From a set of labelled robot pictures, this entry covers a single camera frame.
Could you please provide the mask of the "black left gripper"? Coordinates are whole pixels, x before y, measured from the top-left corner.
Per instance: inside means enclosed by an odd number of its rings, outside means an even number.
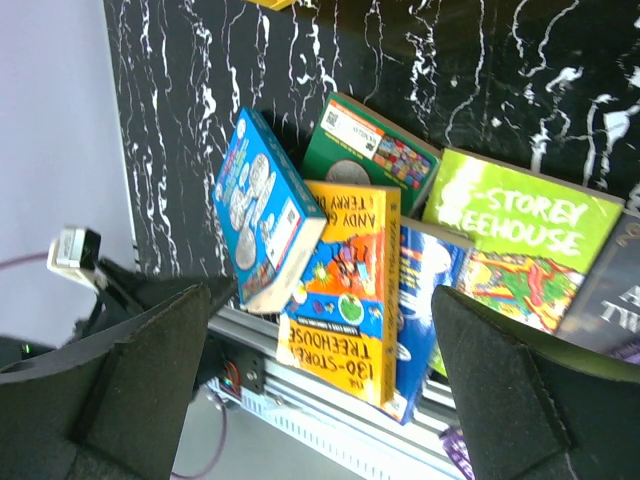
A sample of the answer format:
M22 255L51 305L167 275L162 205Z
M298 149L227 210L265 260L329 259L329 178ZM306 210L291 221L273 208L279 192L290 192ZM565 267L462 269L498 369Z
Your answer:
M148 276L140 272L124 269L115 262L102 258L97 263L97 271L106 283L98 288L98 301L106 310L97 316L79 319L72 335L63 343L67 345L99 333L115 325L117 320L128 320L140 315L175 295L193 286L203 285L210 293L208 314L215 314L237 292L236 281L224 275L214 276ZM20 361L57 350L53 344L26 338L1 335L1 369Z

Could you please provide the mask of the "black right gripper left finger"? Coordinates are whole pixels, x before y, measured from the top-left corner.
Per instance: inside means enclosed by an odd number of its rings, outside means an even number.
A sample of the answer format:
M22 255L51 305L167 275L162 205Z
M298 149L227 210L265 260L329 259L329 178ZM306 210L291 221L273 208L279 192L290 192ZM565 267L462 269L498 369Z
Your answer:
M206 286L1 371L4 479L167 479L209 318Z

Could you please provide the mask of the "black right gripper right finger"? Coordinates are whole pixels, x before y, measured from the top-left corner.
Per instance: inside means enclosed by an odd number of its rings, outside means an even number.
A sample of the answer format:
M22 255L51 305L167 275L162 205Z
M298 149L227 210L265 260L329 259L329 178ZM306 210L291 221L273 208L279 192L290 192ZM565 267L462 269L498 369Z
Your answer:
M437 340L478 479L636 479L639 368L445 286Z

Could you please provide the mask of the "light blue treehouse book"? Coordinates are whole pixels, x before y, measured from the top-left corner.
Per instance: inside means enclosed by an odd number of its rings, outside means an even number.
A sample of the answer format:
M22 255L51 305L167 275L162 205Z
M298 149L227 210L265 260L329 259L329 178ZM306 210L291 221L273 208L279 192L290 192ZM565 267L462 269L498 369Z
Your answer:
M212 200L241 306L254 314L281 312L327 218L256 109L239 113Z

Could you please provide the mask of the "dark blue treehouse book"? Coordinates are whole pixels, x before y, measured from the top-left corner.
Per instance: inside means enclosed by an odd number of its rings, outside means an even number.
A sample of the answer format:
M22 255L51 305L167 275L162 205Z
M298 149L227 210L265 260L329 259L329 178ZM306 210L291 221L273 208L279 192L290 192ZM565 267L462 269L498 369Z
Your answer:
M456 285L473 242L408 217L401 219L400 233L396 381L382 411L404 425L413 415L436 346L433 293L439 285Z

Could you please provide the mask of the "yellow 130-storey treehouse book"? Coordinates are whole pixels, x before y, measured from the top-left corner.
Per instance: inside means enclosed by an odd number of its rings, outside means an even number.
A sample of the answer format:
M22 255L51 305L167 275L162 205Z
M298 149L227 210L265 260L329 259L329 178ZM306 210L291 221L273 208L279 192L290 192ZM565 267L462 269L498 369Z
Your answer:
M401 191L307 185L327 225L280 316L276 358L381 407L396 379Z

